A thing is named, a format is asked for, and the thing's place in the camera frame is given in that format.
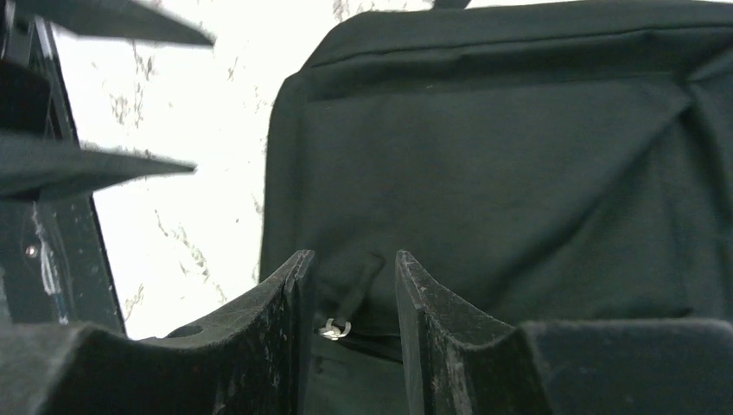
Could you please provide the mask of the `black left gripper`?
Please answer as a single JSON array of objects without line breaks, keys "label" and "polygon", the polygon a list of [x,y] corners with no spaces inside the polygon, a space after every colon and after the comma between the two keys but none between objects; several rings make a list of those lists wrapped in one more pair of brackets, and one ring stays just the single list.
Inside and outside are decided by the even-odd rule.
[{"label": "black left gripper", "polygon": [[124,333],[87,194],[195,166],[77,146],[52,24],[13,1],[1,3],[1,126],[31,133],[1,132],[1,198],[12,200],[1,203],[1,326],[93,322]]}]

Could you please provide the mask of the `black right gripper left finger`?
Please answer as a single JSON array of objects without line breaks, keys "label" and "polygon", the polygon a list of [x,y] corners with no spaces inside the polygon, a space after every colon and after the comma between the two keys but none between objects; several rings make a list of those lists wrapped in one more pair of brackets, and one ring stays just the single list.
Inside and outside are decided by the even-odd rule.
[{"label": "black right gripper left finger", "polygon": [[315,255],[164,338],[89,323],[1,332],[4,414],[300,414],[309,369]]}]

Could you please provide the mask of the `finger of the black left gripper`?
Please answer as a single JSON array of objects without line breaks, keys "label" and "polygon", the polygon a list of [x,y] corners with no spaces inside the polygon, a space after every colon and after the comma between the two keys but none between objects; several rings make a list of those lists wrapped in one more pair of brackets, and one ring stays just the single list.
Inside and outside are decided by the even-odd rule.
[{"label": "finger of the black left gripper", "polygon": [[39,16],[76,35],[212,47],[215,39],[164,11],[128,0],[18,0],[17,14]]}]

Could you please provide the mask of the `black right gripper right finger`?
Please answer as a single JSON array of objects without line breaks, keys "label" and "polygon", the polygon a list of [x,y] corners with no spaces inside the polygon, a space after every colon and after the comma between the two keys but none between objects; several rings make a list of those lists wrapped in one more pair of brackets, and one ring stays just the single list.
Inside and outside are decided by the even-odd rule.
[{"label": "black right gripper right finger", "polygon": [[395,260],[412,414],[729,414],[732,327],[711,319],[501,322]]}]

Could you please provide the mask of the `black student backpack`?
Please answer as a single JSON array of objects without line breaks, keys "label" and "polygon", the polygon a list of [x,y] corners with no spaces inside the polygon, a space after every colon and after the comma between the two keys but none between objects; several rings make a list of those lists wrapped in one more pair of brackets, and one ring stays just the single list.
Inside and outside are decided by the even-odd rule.
[{"label": "black student backpack", "polygon": [[260,273],[317,256],[308,414],[406,414],[395,257],[531,320],[732,318],[732,7],[367,12],[271,111]]}]

